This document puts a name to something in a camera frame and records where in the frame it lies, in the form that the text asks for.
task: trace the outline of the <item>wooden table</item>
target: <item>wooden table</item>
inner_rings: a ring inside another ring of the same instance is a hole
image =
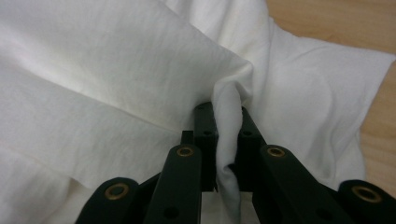
[[[284,30],[396,54],[396,0],[267,0]],[[396,197],[396,62],[361,127],[367,180]]]

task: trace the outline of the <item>brass screw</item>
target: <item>brass screw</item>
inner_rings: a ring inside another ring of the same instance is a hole
[[[368,203],[380,203],[382,201],[381,195],[364,186],[354,186],[352,192]]]
[[[120,193],[114,192],[115,189],[120,189],[121,192]],[[128,191],[129,191],[128,185],[126,185],[124,183],[118,183],[118,184],[114,184],[114,185],[108,187],[105,191],[105,196],[109,200],[118,200],[118,199],[125,197],[125,195],[128,193]]]
[[[190,147],[181,147],[177,150],[177,155],[181,157],[189,157],[194,154],[194,150]]]
[[[277,147],[270,147],[267,149],[267,152],[273,157],[284,157],[286,155],[284,150]]]

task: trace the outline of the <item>white fabric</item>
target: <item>white fabric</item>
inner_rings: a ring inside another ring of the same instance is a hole
[[[0,223],[74,222],[102,182],[158,173],[210,99],[222,206],[203,204],[222,215],[203,223],[241,218],[241,103],[320,182],[363,178],[359,127],[393,60],[284,32],[262,0],[1,0]]]

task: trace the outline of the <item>white cloth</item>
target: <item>white cloth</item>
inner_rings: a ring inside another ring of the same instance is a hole
[[[223,206],[205,196],[222,216],[203,223],[241,217],[241,103],[320,182],[363,178],[359,127],[393,60],[284,32],[262,0],[1,0],[0,223],[74,222],[102,182],[155,175],[211,98]]]

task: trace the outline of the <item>wooden surface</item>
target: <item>wooden surface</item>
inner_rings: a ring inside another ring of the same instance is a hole
[[[396,0],[267,0],[267,4],[276,23],[295,35],[396,54]],[[367,180],[396,197],[396,62],[361,127],[361,148]]]

